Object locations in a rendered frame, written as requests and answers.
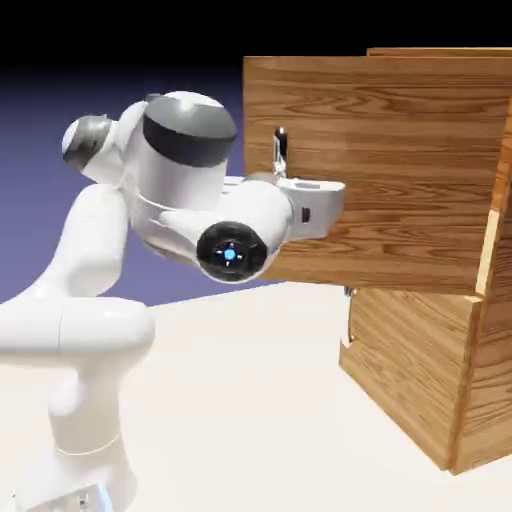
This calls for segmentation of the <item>shiny metal door handle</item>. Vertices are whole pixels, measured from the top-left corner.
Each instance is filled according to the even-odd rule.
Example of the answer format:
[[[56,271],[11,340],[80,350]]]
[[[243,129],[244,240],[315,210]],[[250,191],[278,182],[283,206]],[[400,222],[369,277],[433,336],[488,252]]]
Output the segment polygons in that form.
[[[288,137],[284,127],[277,127],[273,135],[273,174],[287,177]]]

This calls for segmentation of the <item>large wooden cabinet door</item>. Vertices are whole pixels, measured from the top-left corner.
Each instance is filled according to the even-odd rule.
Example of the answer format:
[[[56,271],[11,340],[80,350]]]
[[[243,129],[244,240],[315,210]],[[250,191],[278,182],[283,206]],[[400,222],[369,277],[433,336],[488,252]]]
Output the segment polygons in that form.
[[[512,108],[509,57],[248,57],[244,156],[341,181],[329,235],[285,244],[270,279],[470,295]]]

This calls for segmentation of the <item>light wooden cabinet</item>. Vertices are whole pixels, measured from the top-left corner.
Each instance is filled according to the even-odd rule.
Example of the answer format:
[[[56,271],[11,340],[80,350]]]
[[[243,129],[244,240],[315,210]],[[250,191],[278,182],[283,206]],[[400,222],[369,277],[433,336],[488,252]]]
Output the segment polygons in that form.
[[[369,286],[353,278],[359,289]],[[471,346],[453,465],[459,474],[512,454],[512,100],[487,220],[476,291],[482,306]]]

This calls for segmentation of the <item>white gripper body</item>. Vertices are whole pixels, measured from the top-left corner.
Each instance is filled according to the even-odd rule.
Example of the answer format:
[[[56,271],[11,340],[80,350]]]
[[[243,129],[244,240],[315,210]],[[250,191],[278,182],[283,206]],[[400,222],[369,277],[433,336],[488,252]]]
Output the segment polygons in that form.
[[[343,203],[346,190],[343,182],[300,178],[279,178],[276,186],[292,201],[298,203]]]

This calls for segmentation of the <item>small wooden cabinet door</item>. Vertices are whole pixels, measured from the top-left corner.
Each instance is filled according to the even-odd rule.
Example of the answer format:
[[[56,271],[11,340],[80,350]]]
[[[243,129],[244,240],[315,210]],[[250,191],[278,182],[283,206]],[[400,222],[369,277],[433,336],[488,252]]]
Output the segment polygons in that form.
[[[453,465],[482,300],[355,291],[340,365],[442,470]]]

